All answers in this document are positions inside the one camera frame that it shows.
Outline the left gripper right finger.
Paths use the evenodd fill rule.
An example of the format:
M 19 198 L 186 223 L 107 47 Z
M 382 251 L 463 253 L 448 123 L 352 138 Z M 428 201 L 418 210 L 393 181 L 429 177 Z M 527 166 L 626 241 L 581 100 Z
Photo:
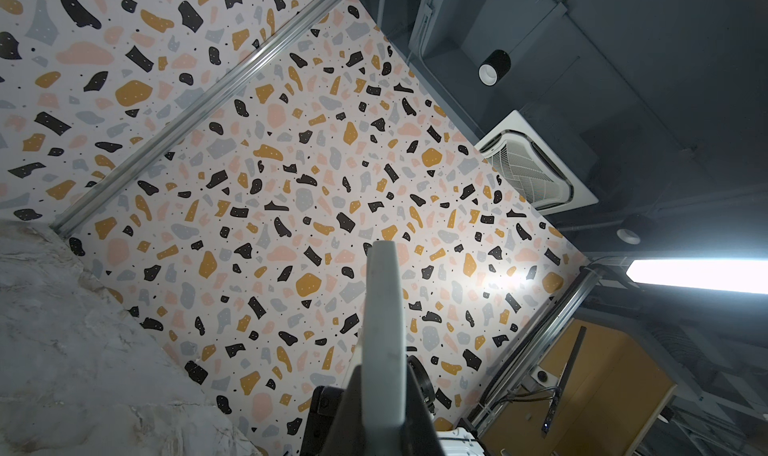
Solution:
M 425 368 L 418 359 L 407 359 L 403 455 L 444 455 L 433 426 L 434 402 L 435 391 Z

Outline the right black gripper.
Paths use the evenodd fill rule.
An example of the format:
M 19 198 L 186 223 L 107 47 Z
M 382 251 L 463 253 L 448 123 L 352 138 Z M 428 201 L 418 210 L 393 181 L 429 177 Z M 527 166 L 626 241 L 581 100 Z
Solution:
M 414 355 L 399 365 L 393 389 L 374 385 L 360 366 L 348 386 L 314 389 L 301 455 L 436 455 L 435 390 Z

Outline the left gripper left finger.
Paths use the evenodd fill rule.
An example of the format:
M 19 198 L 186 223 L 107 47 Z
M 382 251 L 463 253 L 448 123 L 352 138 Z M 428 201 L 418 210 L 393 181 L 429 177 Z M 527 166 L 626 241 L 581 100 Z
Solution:
M 361 366 L 358 365 L 345 388 L 320 454 L 322 456 L 358 456 L 363 455 L 364 452 Z

